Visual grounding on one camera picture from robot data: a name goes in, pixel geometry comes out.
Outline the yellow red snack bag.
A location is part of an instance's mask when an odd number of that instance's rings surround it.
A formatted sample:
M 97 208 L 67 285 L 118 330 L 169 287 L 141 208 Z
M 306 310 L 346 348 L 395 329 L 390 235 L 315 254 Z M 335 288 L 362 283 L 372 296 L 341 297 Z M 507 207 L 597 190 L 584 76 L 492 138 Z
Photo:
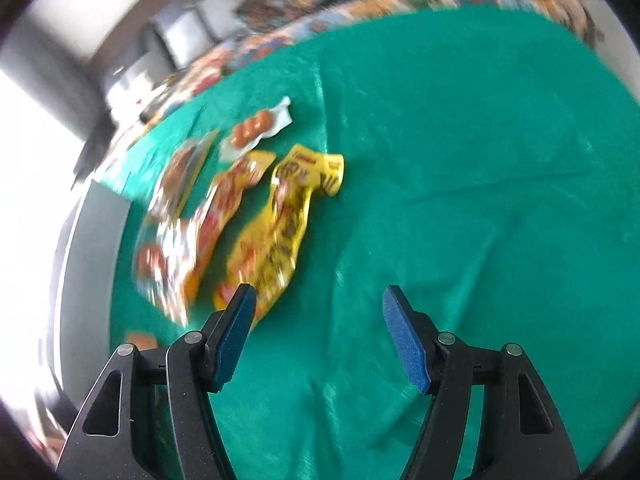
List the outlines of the yellow red snack bag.
M 226 275 L 213 293 L 216 310 L 224 310 L 236 289 L 256 292 L 254 321 L 261 321 L 292 281 L 306 233 L 315 192 L 334 196 L 340 190 L 345 159 L 294 145 L 274 167 L 268 200 L 244 226 L 226 264 Z

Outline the orange snack bag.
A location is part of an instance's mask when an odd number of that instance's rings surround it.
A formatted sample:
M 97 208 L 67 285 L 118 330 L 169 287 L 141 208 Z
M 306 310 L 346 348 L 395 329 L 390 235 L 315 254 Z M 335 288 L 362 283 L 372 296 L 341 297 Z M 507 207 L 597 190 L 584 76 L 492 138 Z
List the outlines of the orange snack bag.
M 180 266 L 178 285 L 181 298 L 188 306 L 198 296 L 219 237 L 238 211 L 244 191 L 260 181 L 276 158 L 273 152 L 250 151 L 213 178 L 204 200 L 186 226 L 189 257 Z

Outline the green table cloth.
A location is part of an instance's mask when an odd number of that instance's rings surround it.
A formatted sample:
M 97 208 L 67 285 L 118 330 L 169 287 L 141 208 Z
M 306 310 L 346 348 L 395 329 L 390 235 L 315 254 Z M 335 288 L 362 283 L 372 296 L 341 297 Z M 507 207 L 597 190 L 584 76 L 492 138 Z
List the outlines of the green table cloth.
M 587 466 L 639 395 L 639 107 L 540 15 L 424 10 L 324 32 L 181 107 L 104 183 L 131 200 L 110 336 L 181 334 L 132 282 L 155 181 L 188 136 L 292 101 L 265 143 L 345 159 L 317 194 L 291 284 L 213 397 L 242 479 L 396 479 L 428 407 L 382 295 L 473 346 L 520 344 Z

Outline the small clear peanut packet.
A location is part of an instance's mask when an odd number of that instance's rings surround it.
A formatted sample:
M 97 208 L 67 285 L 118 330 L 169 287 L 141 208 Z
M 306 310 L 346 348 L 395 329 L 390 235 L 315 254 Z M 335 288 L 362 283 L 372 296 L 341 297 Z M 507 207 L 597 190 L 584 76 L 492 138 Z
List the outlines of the small clear peanut packet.
M 276 136 L 292 124 L 288 108 L 291 99 L 285 96 L 275 107 L 263 108 L 254 115 L 236 124 L 230 134 L 221 141 L 219 159 L 234 162 L 262 142 Z

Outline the brown nut snack bag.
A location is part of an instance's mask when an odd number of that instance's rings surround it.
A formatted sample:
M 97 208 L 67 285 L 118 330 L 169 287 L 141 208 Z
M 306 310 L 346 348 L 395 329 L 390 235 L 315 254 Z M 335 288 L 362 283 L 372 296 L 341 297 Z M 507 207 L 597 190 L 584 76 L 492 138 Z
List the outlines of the brown nut snack bag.
M 154 186 L 145 220 L 162 223 L 178 218 L 200 174 L 218 131 L 185 140 L 171 155 Z

